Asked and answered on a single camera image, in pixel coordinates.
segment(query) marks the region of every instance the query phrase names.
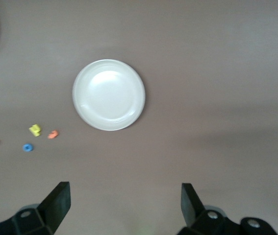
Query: silver bolt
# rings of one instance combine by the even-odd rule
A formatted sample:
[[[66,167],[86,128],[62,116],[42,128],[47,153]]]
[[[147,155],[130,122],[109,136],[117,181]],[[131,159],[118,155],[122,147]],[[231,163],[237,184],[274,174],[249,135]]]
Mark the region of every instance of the silver bolt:
[[[30,214],[31,214],[31,212],[25,211],[25,212],[23,212],[23,213],[20,215],[20,217],[21,217],[21,218],[25,218],[25,217],[28,217]]]
[[[249,219],[248,220],[248,224],[251,227],[254,227],[254,228],[259,228],[260,227],[260,224],[256,220],[254,220],[254,219]]]
[[[218,215],[217,213],[213,212],[213,211],[209,211],[207,213],[208,217],[210,217],[211,219],[217,219],[218,218]]]

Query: yellow piece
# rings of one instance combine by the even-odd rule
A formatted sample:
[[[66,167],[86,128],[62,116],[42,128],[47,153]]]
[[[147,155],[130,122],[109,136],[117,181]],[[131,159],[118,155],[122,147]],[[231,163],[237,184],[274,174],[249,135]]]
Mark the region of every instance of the yellow piece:
[[[32,132],[32,134],[36,137],[36,136],[40,136],[41,133],[41,128],[38,124],[33,125],[32,127],[29,128],[30,132]]]

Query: orange toy piece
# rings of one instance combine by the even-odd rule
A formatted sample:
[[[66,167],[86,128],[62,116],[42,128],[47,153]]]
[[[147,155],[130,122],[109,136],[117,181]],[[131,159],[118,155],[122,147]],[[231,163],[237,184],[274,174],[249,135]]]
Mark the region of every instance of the orange toy piece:
[[[56,138],[57,136],[58,136],[58,131],[53,130],[53,131],[49,134],[48,138],[49,138],[49,139],[54,139],[54,138]]]

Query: blue ring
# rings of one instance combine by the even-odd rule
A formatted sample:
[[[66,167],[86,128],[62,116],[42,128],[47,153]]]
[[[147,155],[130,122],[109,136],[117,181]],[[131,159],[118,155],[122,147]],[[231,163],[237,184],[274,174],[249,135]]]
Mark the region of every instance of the blue ring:
[[[26,143],[25,145],[23,145],[22,149],[24,152],[30,152],[33,150],[33,145],[30,143]]]

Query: white plate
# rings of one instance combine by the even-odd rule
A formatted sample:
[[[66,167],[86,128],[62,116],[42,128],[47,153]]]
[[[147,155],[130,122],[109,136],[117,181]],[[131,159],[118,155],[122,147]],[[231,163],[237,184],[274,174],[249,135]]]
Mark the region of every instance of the white plate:
[[[115,131],[133,124],[142,113],[145,90],[140,76],[118,60],[98,60],[76,77],[73,100],[89,125]]]

